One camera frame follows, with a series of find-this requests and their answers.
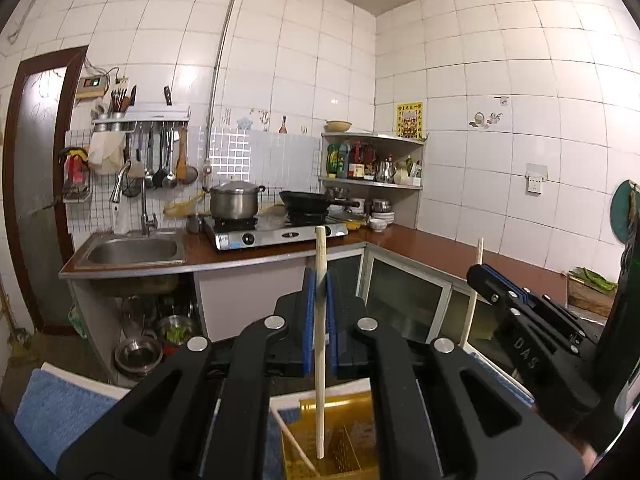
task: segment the black frying pan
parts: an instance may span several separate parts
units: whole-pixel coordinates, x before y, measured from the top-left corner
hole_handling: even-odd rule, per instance
[[[322,214],[331,204],[357,207],[357,200],[348,198],[331,198],[319,193],[302,193],[299,191],[281,191],[280,198],[288,211],[294,213]]]

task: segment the wooden door frame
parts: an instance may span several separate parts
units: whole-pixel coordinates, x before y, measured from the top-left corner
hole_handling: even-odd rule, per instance
[[[18,114],[20,112],[20,101],[22,99],[22,90],[24,89],[27,78],[35,73],[44,72],[46,70],[54,70],[57,68],[66,68],[65,79],[60,91],[60,100],[58,102],[58,114],[56,116],[56,129],[54,132],[53,147],[51,150],[52,162],[52,185],[53,196],[62,194],[62,185],[64,183],[64,171],[62,165],[58,163],[58,152],[65,147],[65,133],[71,123],[71,112],[73,110],[73,102],[76,95],[76,87],[84,56],[87,47],[80,46],[75,48],[67,48],[56,52],[49,52],[41,56],[26,59],[20,63],[18,72],[15,76],[14,87],[9,100],[9,107],[6,117],[6,127],[4,133],[4,148],[2,150],[2,195],[4,205],[4,223],[6,225],[7,241],[9,243],[9,252],[11,260],[14,264],[14,271],[18,279],[18,285],[27,306],[33,325],[36,330],[45,334],[56,335],[73,335],[76,332],[71,326],[51,326],[45,325],[42,314],[38,307],[35,293],[31,287],[29,273],[24,263],[24,255],[20,245],[20,237],[18,234],[18,220],[15,213],[15,195],[14,195],[14,169],[15,169],[15,135],[18,125]],[[73,240],[68,232],[66,225],[66,208],[60,203],[54,206],[54,214],[56,218],[56,230],[58,232],[58,245],[60,246],[60,256],[65,263],[73,255]]]

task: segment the brown countertop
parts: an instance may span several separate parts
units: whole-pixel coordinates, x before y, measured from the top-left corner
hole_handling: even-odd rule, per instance
[[[76,263],[82,254],[90,247],[92,240],[98,234],[93,234],[76,254],[64,265],[60,271],[62,278],[90,278],[92,274],[108,273],[104,277],[127,276],[132,273],[139,274],[166,274],[168,272],[195,272],[198,270],[215,270],[217,268],[244,266],[268,262],[271,260],[297,258],[310,255],[315,252],[316,243],[296,242],[278,246],[261,247],[255,249],[242,249],[237,251],[218,251],[204,234],[184,235],[186,261],[182,264],[167,266],[138,267],[117,269],[87,269],[78,268]],[[423,231],[409,229],[400,225],[391,225],[382,233],[376,233],[363,227],[358,231],[352,231],[348,236],[330,238],[327,240],[327,248],[340,250],[354,246],[364,246],[365,243],[376,245],[425,264],[435,269],[442,270],[465,279],[467,269],[473,265],[476,259],[476,248],[462,244],[448,238],[431,235]],[[526,286],[540,294],[548,294],[550,297],[565,302],[566,285],[564,277],[551,270],[542,269],[531,264],[514,260],[501,254],[484,251],[483,261],[501,272],[507,278],[520,286]]]

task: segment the yellow poster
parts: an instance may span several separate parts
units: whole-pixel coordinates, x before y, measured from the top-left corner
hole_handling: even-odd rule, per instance
[[[404,103],[396,108],[398,137],[424,140],[422,136],[422,103]]]

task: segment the round metal bolt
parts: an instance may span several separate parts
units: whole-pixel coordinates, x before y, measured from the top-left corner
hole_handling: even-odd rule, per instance
[[[187,341],[187,348],[192,352],[202,352],[208,344],[209,343],[205,337],[197,335]]]
[[[264,320],[264,325],[271,330],[277,330],[284,326],[284,318],[280,316],[269,316]]]
[[[448,354],[449,352],[453,352],[453,349],[456,346],[453,344],[453,341],[451,339],[441,337],[440,339],[436,339],[433,347],[441,354]]]
[[[378,322],[372,317],[361,317],[358,320],[358,328],[366,332],[371,332],[378,328]]]

